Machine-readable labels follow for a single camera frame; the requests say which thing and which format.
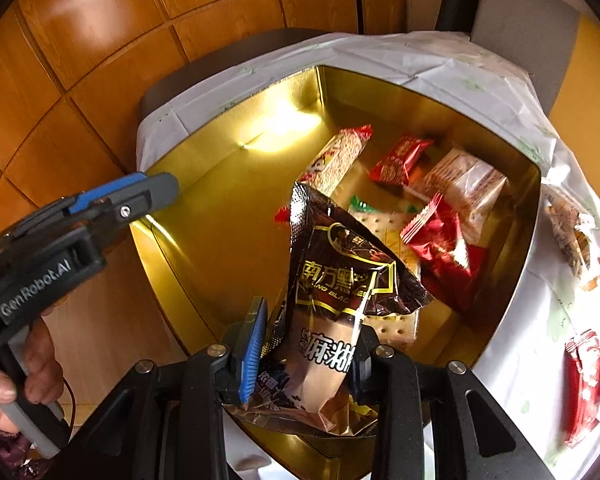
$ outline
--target black sesame paste bag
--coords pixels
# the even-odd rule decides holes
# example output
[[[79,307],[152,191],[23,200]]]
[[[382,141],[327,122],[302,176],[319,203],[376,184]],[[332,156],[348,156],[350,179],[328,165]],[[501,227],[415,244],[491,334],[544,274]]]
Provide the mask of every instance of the black sesame paste bag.
[[[433,298],[371,231],[307,184],[294,185],[290,227],[286,304],[247,410],[352,434],[344,379],[362,320],[410,314]],[[251,422],[272,427],[262,416]]]

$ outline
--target food packaging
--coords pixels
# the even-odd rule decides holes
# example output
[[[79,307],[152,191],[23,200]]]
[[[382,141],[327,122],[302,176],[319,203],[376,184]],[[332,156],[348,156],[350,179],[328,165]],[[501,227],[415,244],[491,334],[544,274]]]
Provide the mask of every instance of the food packaging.
[[[596,220],[571,194],[560,187],[542,184],[542,206],[551,221],[554,238],[578,286],[590,291],[600,282],[600,247],[592,237]]]
[[[574,447],[598,425],[600,340],[593,330],[587,330],[567,341],[564,350],[567,354],[565,443]]]
[[[458,213],[464,240],[477,244],[506,181],[503,174],[483,160],[454,148],[423,178],[410,184],[410,190],[427,200],[442,193]]]
[[[408,203],[405,207],[403,207],[403,211],[407,214],[413,215],[413,214],[418,213],[420,211],[420,209],[417,208],[412,203]],[[349,212],[353,214],[353,213],[381,213],[382,211],[370,206],[366,202],[362,202],[362,200],[360,200],[360,197],[358,195],[354,195],[351,197],[351,199],[349,201]]]
[[[432,144],[433,140],[404,136],[392,147],[388,155],[374,166],[369,172],[369,178],[378,184],[408,186],[409,172],[424,150]]]
[[[324,195],[331,195],[365,149],[372,134],[371,124],[340,130],[300,175],[298,182],[305,182]]]
[[[428,276],[422,277],[427,289],[448,306],[465,312],[476,293],[486,250],[462,238],[458,214],[441,193],[433,196],[400,236],[432,274],[428,281]]]
[[[433,298],[377,237],[307,184],[294,185],[290,226],[286,302],[271,335],[279,343],[260,362],[248,412],[268,427],[262,415],[353,434],[344,379],[365,314],[405,316]]]
[[[361,224],[366,226],[387,248],[397,256],[407,268],[420,278],[420,260],[413,250],[400,239],[400,231],[413,219],[417,209],[410,205],[411,213],[382,212],[360,201],[357,196],[351,199],[349,212]],[[388,316],[365,316],[364,324],[376,331],[381,344],[391,345],[405,351],[416,340],[420,311],[407,316],[389,314]]]

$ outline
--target red snack bag on table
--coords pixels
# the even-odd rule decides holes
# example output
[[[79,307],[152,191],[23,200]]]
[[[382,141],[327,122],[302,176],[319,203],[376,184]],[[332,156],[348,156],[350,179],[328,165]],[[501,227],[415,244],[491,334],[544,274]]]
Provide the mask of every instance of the red snack bag on table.
[[[369,172],[369,178],[379,184],[408,186],[409,172],[433,140],[404,136],[389,154]]]
[[[569,447],[575,446],[597,425],[600,406],[600,340],[593,330],[576,336],[564,346],[566,369],[566,422]]]
[[[460,312],[466,311],[476,292],[486,250],[464,241],[458,214],[442,194],[433,196],[402,230],[400,238],[433,274],[436,288],[445,293],[445,303]]]

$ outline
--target sleeve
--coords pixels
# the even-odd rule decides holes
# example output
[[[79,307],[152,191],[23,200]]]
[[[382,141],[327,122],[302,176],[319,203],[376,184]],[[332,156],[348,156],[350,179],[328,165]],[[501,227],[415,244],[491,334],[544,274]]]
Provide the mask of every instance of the sleeve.
[[[31,443],[21,433],[0,431],[0,458],[16,480],[40,480],[49,470],[49,460],[30,460]]]

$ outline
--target screw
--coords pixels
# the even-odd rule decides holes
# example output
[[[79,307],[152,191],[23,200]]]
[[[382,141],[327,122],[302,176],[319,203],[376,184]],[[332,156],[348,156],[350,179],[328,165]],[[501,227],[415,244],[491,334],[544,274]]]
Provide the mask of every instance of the screw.
[[[209,347],[206,349],[206,354],[210,355],[211,357],[222,357],[224,354],[226,354],[226,346],[218,343],[209,345]]]
[[[154,369],[154,362],[149,361],[149,359],[142,359],[141,361],[138,361],[136,363],[136,366],[134,366],[134,370],[136,372],[138,372],[139,374],[147,374],[153,369]]]
[[[456,375],[462,375],[466,372],[466,366],[460,361],[451,361],[447,365],[447,367],[449,368],[449,371],[451,371],[451,373]]]
[[[389,358],[389,357],[393,357],[395,354],[395,351],[393,348],[391,348],[389,345],[378,345],[376,346],[376,355],[378,357],[384,357],[384,358]]]

